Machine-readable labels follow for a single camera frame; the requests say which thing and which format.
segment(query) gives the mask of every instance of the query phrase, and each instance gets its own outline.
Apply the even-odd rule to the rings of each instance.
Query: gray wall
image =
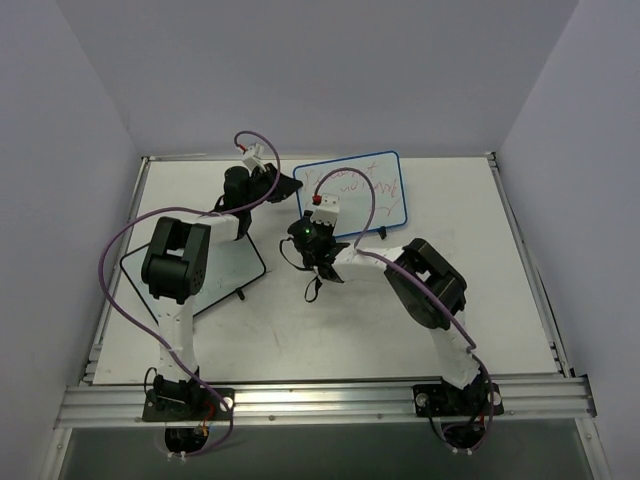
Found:
[[[576,0],[59,0],[142,153],[495,150]]]
[[[582,0],[501,150],[616,478],[640,477],[640,4]]]
[[[58,6],[0,5],[0,468],[39,471],[101,303],[139,161]]]

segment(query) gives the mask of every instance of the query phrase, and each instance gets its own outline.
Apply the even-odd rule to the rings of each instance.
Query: whiteboard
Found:
[[[467,330],[496,375],[555,373],[555,362],[486,158],[402,158],[409,221],[366,247],[406,245],[420,237],[464,276]],[[285,160],[291,175],[304,161]],[[210,210],[222,194],[231,161],[151,162],[139,213],[171,205]],[[427,329],[407,314],[387,284],[325,283],[307,304],[313,278],[280,256],[278,243],[298,219],[294,198],[252,211],[250,233],[267,273],[203,312],[194,325],[202,377],[212,382],[305,381],[439,376]],[[172,215],[189,221],[193,215]],[[149,242],[155,222],[136,225],[129,251]],[[287,255],[298,260],[289,245]],[[115,298],[156,329],[131,284],[120,279]],[[96,384],[141,384],[159,359],[157,342],[111,309]]]
[[[136,289],[153,318],[162,312],[156,310],[157,302],[149,293],[149,286],[142,281],[142,264],[147,254],[147,246],[125,255],[120,261],[122,271]],[[237,242],[215,245],[207,255],[207,268],[202,288],[193,299],[194,317],[233,294],[237,289],[246,287],[267,271],[260,254],[255,249],[249,235]]]
[[[340,167],[356,168],[373,183],[376,192],[376,212],[369,230],[397,227],[407,223],[402,169],[400,158],[394,151],[339,158],[294,168],[293,177],[303,184],[296,192],[301,217],[305,210],[312,207],[316,185],[327,173]],[[340,215],[334,229],[336,237],[362,231],[371,214],[371,193],[362,177],[354,172],[335,173],[322,184],[319,193],[330,193],[340,197]]]

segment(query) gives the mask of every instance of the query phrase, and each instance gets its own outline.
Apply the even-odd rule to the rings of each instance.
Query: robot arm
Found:
[[[451,328],[450,321],[404,276],[379,259],[359,254],[353,245],[336,242],[333,229],[339,214],[338,197],[325,194],[313,200],[315,210],[305,212],[303,218],[288,229],[304,266],[331,282],[388,282],[409,315],[429,329],[443,379],[460,390],[473,383],[479,368],[467,352],[468,343],[461,333]],[[418,279],[419,274],[428,273],[426,280],[420,281],[447,309],[453,315],[464,310],[467,288],[464,278],[425,240],[416,238],[404,247],[368,251],[388,259]]]
[[[216,244],[244,237],[251,225],[250,209],[231,215],[224,212],[264,197],[276,179],[275,167],[260,160],[261,151],[259,145],[249,147],[242,158],[245,166],[227,169],[224,194],[213,210],[218,215],[201,216],[194,223],[160,218],[142,265],[142,281],[157,302],[156,310],[162,312],[156,318],[160,334],[196,375],[199,367],[193,350],[194,296],[204,283],[209,250]],[[280,173],[278,184],[266,201],[285,200],[301,186],[302,182]],[[197,408],[206,400],[206,392],[162,346],[157,370],[149,403],[170,411],[174,405]]]

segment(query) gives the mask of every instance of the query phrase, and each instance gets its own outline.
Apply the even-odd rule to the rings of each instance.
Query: white platform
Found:
[[[284,161],[283,172],[290,175],[301,163]],[[224,171],[236,164],[152,162],[140,213],[170,205],[211,209],[222,193]],[[369,235],[363,245],[428,240],[467,280],[465,321],[489,371],[556,372],[487,160],[402,159],[401,165],[409,221],[390,230],[385,241]],[[267,274],[246,289],[244,302],[232,297],[196,318],[201,376],[250,382],[439,375],[428,331],[409,317],[389,286],[325,283],[318,300],[305,303],[312,275],[294,270],[278,253],[278,241],[296,218],[295,198],[254,210],[250,232]],[[148,242],[154,226],[153,220],[138,225],[129,250]],[[155,325],[124,277],[116,299]],[[158,349],[111,311],[94,383],[141,383],[145,370],[157,365]]]

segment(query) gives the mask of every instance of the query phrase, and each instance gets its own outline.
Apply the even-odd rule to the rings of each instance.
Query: purple cable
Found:
[[[320,182],[318,182],[314,195],[318,195],[318,192],[320,191],[320,187],[322,186],[322,184],[324,184],[324,182],[327,181],[329,177],[331,177],[331,175],[338,172],[353,172],[360,175],[369,186],[369,190],[371,192],[371,212],[369,213],[369,218],[367,219],[367,223],[365,224],[364,229],[358,234],[358,236],[356,237],[356,240],[353,242],[353,248],[355,249],[355,251],[360,255],[375,258],[376,260],[383,262],[389,268],[391,268],[392,270],[395,270],[400,275],[402,275],[407,280],[409,280],[411,283],[413,283],[422,293],[424,293],[427,296],[427,298],[431,301],[431,303],[440,311],[440,313],[442,313],[442,315],[444,315],[444,317],[447,320],[449,320],[453,324],[454,327],[456,327],[456,330],[458,330],[460,334],[464,337],[464,339],[467,341],[467,343],[469,344],[469,347],[467,347],[467,353],[469,353],[471,355],[471,358],[473,358],[478,363],[478,366],[480,367],[480,371],[482,375],[489,382],[489,401],[491,402],[491,408],[489,409],[489,419],[487,420],[484,435],[482,436],[482,438],[480,438],[480,440],[478,440],[478,442],[475,445],[469,448],[469,450],[475,451],[478,448],[480,448],[482,444],[485,442],[487,434],[491,429],[491,424],[493,423],[493,399],[494,399],[494,393],[495,393],[493,388],[493,382],[491,380],[491,375],[489,374],[489,371],[487,370],[484,363],[473,353],[473,350],[477,348],[476,342],[473,340],[473,338],[471,338],[471,336],[467,333],[467,331],[460,324],[460,322],[458,322],[456,317],[453,316],[453,314],[449,311],[449,309],[445,307],[444,304],[438,299],[438,297],[436,297],[433,294],[433,292],[429,290],[417,277],[415,277],[414,275],[411,275],[404,268],[400,267],[399,265],[396,265],[391,260],[383,257],[382,255],[378,255],[377,253],[373,253],[373,252],[367,252],[366,250],[361,250],[357,248],[358,244],[360,243],[360,240],[362,240],[364,235],[369,230],[369,227],[371,226],[371,222],[373,221],[373,217],[375,215],[375,211],[376,211],[375,188],[373,187],[373,184],[371,183],[371,180],[369,179],[369,177],[367,177],[362,171],[352,167],[340,167],[340,168],[336,168],[335,170],[331,170],[320,180]],[[450,430],[452,427],[456,427],[460,425],[461,424],[448,425],[443,430],[442,440],[444,440],[447,443],[450,449],[453,449],[455,447],[453,447],[447,442],[446,438],[444,438],[444,433]]]
[[[122,315],[124,318],[129,320],[132,324],[134,324],[140,330],[142,330],[143,332],[155,338],[160,343],[160,345],[162,345],[169,352],[169,355],[171,355],[171,358],[173,358],[173,361],[176,362],[176,364],[182,369],[182,371],[184,371],[187,375],[189,375],[200,386],[205,388],[211,395],[215,397],[216,400],[218,400],[222,405],[224,405],[227,408],[227,410],[231,413],[231,415],[229,416],[229,428],[227,429],[226,433],[222,437],[220,437],[218,440],[216,440],[213,443],[207,442],[207,445],[205,445],[201,450],[198,450],[197,452],[187,453],[185,454],[185,456],[201,455],[217,447],[218,445],[221,445],[222,443],[224,443],[224,441],[227,440],[227,438],[229,438],[229,436],[231,435],[231,432],[233,431],[233,408],[230,408],[229,405],[227,405],[227,403],[224,401],[224,399],[218,392],[216,392],[213,388],[211,388],[206,382],[201,380],[200,377],[198,377],[194,372],[189,370],[189,368],[184,363],[182,363],[180,358],[178,358],[178,356],[173,352],[171,345],[169,345],[169,343],[164,338],[162,338],[161,335],[154,332],[151,328],[147,327],[146,325],[142,324],[141,322],[133,318],[133,316],[131,316],[126,310],[124,310],[124,308],[122,308],[118,304],[118,302],[116,302],[116,299],[109,292],[109,287],[107,286],[107,282],[104,278],[104,264],[107,258],[107,254],[109,253],[109,250],[111,249],[113,244],[118,240],[118,238],[120,238],[120,236],[124,234],[124,232],[129,230],[131,227],[133,227],[137,223],[140,223],[141,221],[146,220],[147,218],[150,218],[154,215],[159,215],[161,213],[167,213],[167,212],[185,212],[185,213],[193,213],[195,215],[206,215],[206,216],[218,216],[223,213],[229,215],[229,214],[238,213],[243,210],[256,207],[261,203],[263,203],[267,198],[269,198],[271,193],[275,190],[276,186],[278,185],[278,180],[280,179],[280,156],[278,155],[278,151],[276,150],[276,148],[267,138],[251,130],[242,130],[236,133],[235,137],[233,137],[233,142],[237,147],[240,146],[238,144],[238,138],[241,135],[245,135],[245,134],[253,135],[254,137],[257,137],[263,142],[265,142],[269,146],[269,148],[273,151],[273,154],[276,157],[276,166],[277,166],[276,177],[273,181],[273,185],[271,185],[267,193],[265,193],[261,198],[259,198],[254,202],[251,202],[247,205],[243,205],[242,207],[232,208],[231,210],[226,210],[224,212],[205,212],[205,211],[195,210],[195,209],[186,208],[186,207],[165,207],[165,208],[159,208],[158,210],[153,210],[151,212],[147,212],[144,215],[140,215],[139,217],[133,219],[131,222],[127,223],[118,233],[116,233],[113,236],[111,240],[109,240],[109,242],[107,242],[107,245],[104,247],[104,249],[102,250],[102,253],[100,254],[100,260],[98,262],[98,281],[100,283],[100,288],[102,289],[102,292],[104,293],[105,298],[111,304],[111,306],[115,308],[118,311],[118,313],[120,313],[120,315]]]

